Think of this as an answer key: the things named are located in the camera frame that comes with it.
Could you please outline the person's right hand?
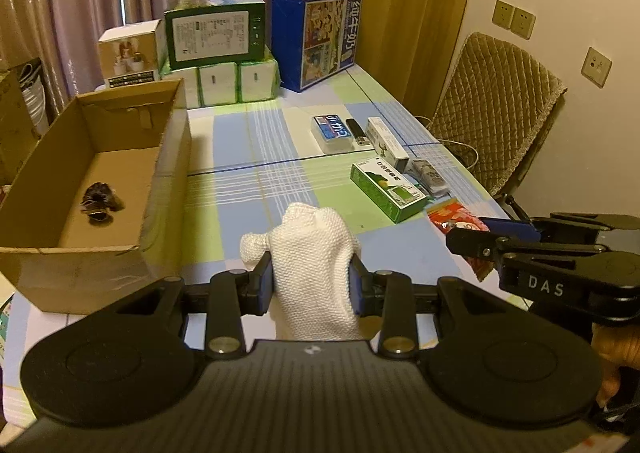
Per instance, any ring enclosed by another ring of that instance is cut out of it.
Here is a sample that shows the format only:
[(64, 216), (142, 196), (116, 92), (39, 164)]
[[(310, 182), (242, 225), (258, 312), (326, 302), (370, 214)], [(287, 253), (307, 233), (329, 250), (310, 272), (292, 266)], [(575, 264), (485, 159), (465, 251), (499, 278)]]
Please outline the person's right hand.
[(591, 346), (602, 361), (603, 381), (597, 403), (605, 407), (620, 390), (620, 369), (640, 369), (640, 329), (638, 326), (592, 325)]

